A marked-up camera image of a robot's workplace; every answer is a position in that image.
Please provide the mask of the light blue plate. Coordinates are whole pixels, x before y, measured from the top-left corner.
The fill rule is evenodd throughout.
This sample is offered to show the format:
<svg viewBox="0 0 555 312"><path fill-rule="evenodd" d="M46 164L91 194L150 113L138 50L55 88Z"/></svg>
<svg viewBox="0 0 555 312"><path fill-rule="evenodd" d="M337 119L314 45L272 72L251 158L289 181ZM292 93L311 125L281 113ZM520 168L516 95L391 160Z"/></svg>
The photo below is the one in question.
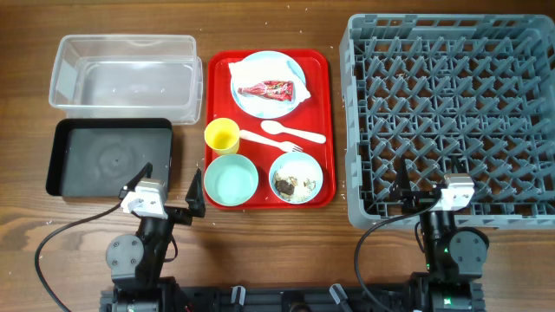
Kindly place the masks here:
<svg viewBox="0 0 555 312"><path fill-rule="evenodd" d="M303 70L301 69L300 65L293 60L290 56L277 52L277 51L261 51L256 52L253 54L248 55L241 61L254 61L254 60L277 60L277 59L284 59L286 60L294 73L300 77L300 79L305 83L307 87L307 81L304 75ZM289 113L291 113L295 108L297 108L300 103L291 103L291 104L278 104L276 102L270 101L262 101L257 99L247 99L240 95L237 95L232 87L232 78L230 82L230 89L232 98L235 100L236 104L239 108L241 108L244 112L249 114L250 116L271 120L283 117Z"/></svg>

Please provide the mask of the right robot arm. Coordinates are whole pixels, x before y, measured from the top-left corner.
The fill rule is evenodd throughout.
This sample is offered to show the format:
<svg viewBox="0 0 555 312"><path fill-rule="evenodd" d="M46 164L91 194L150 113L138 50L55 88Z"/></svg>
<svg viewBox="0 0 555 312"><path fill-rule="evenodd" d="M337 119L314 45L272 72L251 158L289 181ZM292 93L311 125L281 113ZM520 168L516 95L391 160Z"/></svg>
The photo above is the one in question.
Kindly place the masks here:
<svg viewBox="0 0 555 312"><path fill-rule="evenodd" d="M402 306L407 311L478 312L486 309L482 277L489 239L473 227L459 227L456 211L469 206L474 194L472 178L452 158L454 171L431 191L414 191L409 183L405 158L397 162L390 195L402 201L404 212L420 218L420 245L427 270L408 279Z"/></svg>

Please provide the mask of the cream plastic spoon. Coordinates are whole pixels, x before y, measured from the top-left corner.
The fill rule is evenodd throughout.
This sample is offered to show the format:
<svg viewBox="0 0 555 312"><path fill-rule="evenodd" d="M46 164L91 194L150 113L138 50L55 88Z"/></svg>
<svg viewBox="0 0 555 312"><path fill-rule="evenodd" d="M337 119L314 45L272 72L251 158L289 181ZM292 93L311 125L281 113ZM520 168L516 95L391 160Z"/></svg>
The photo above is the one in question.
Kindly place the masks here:
<svg viewBox="0 0 555 312"><path fill-rule="evenodd" d="M278 121L274 120L263 120L261 122L261 127L268 134L275 135L280 133L287 133L317 144L324 144L327 140L323 134L285 127Z"/></svg>

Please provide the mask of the white paper napkin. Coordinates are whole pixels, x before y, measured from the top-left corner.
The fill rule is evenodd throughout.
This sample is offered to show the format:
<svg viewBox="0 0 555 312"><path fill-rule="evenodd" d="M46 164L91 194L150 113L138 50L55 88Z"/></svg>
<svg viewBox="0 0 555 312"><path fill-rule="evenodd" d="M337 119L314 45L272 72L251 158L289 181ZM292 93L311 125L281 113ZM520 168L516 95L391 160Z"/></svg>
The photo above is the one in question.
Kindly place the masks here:
<svg viewBox="0 0 555 312"><path fill-rule="evenodd" d="M237 95L247 99L291 104L308 100L311 93L305 83L294 73L289 63L284 59L254 60L232 62L228 65L232 78L232 87ZM292 101L267 100L253 95L238 94L238 88L252 87L262 81L292 81L294 84Z"/></svg>

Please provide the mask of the cream plastic fork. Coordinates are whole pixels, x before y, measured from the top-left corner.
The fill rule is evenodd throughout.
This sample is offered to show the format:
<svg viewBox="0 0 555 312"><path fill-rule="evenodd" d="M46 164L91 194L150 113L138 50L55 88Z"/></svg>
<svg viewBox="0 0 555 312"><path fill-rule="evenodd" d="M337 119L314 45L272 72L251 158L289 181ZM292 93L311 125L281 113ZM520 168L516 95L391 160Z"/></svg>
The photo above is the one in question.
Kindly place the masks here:
<svg viewBox="0 0 555 312"><path fill-rule="evenodd" d="M243 140L249 140L252 142L256 142L259 144L263 144L263 145L267 145L267 146L274 146L278 149L280 149L281 151L285 152L285 153L291 153L291 152L302 152L303 148L292 143L289 141L283 141L283 142L277 142L275 140L271 140L268 138L265 138L262 135L247 131L247 130L240 130L239 131L239 136L241 139Z"/></svg>

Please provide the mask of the light blue bowl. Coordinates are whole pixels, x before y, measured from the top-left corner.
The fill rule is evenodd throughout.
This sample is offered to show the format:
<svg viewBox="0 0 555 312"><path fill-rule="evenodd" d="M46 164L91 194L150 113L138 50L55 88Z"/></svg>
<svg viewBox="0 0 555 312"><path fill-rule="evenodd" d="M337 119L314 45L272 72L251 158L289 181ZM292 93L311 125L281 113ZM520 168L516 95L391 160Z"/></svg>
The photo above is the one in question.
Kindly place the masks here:
<svg viewBox="0 0 555 312"><path fill-rule="evenodd" d="M323 188L323 170L307 153L284 153L271 165L268 175L272 192L286 204L307 204Z"/></svg>

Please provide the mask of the red snack wrapper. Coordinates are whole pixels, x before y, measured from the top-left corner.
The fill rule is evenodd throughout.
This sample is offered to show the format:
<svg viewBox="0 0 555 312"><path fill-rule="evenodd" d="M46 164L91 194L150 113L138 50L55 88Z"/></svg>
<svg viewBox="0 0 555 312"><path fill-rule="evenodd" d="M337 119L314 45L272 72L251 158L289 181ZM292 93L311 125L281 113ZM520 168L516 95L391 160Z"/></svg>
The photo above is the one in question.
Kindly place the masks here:
<svg viewBox="0 0 555 312"><path fill-rule="evenodd" d="M294 84L292 81L262 81L252 87L238 88L237 93L253 95L267 100L292 101Z"/></svg>

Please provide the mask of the yellow plastic cup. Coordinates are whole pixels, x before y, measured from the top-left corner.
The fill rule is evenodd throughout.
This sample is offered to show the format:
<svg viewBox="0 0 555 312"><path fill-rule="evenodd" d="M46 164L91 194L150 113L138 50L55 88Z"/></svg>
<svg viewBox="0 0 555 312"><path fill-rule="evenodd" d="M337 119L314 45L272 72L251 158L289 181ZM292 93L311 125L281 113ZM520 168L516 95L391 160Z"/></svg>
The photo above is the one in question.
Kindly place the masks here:
<svg viewBox="0 0 555 312"><path fill-rule="evenodd" d="M239 149L240 129L234 120L217 118L206 126L204 138L216 154L233 154Z"/></svg>

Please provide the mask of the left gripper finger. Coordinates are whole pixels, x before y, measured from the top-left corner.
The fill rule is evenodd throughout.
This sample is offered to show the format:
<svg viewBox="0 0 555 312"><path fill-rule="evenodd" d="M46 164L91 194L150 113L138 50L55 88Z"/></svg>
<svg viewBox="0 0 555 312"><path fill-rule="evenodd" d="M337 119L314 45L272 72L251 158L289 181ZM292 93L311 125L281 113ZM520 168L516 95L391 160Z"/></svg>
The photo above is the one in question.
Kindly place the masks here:
<svg viewBox="0 0 555 312"><path fill-rule="evenodd" d="M190 215L196 218L203 218L206 214L202 182L202 171L198 168L185 197Z"/></svg>
<svg viewBox="0 0 555 312"><path fill-rule="evenodd" d="M142 169L121 188L119 198L125 198L130 192L133 192L143 178L150 179L152 172L153 165L147 162Z"/></svg>

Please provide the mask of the rice and food scraps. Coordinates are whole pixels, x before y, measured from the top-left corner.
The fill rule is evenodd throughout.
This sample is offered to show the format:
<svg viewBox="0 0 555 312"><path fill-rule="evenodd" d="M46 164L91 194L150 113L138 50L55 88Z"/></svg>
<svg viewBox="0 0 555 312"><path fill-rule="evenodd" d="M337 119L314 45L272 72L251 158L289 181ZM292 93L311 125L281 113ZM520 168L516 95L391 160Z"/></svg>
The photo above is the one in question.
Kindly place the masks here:
<svg viewBox="0 0 555 312"><path fill-rule="evenodd" d="M280 166L273 174L277 194L289 203L306 201L317 184L317 171L304 161L291 161Z"/></svg>

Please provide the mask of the mint green bowl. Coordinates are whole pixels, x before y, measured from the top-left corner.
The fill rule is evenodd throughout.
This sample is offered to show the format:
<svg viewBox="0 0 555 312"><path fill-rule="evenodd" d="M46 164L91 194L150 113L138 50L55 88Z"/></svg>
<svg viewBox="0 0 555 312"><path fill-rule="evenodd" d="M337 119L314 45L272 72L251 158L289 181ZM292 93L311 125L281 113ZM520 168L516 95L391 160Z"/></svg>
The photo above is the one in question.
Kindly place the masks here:
<svg viewBox="0 0 555 312"><path fill-rule="evenodd" d="M217 157L207 168L204 187L208 197L225 207L242 205L258 189L258 169L245 156Z"/></svg>

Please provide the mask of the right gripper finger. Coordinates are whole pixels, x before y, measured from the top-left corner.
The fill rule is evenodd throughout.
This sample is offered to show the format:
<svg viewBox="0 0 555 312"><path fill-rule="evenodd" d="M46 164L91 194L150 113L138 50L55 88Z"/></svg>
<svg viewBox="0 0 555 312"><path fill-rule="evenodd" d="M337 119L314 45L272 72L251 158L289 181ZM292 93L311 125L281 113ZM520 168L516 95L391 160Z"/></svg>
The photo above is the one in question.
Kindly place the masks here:
<svg viewBox="0 0 555 312"><path fill-rule="evenodd" d="M465 167L462 165L460 159L457 156L452 156L450 161L452 173L467 173Z"/></svg>
<svg viewBox="0 0 555 312"><path fill-rule="evenodd" d="M412 189L408 178L406 159L404 156L401 156L396 161L395 170L395 180L390 187L390 199L400 201L412 198Z"/></svg>

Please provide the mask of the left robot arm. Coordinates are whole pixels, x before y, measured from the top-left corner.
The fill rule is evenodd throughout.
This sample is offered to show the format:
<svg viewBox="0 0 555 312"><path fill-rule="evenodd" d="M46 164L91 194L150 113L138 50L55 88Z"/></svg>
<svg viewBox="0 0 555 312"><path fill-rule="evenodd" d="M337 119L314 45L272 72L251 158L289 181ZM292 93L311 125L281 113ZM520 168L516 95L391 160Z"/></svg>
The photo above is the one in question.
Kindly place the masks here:
<svg viewBox="0 0 555 312"><path fill-rule="evenodd" d="M101 294L100 310L110 312L192 311L193 306L173 277L161 277L169 245L176 245L173 227L190 225L206 214L202 171L197 170L186 194L187 208L166 204L167 188L152 179L153 165L146 163L120 191L125 213L140 219L133 234L115 238L107 248L114 289Z"/></svg>

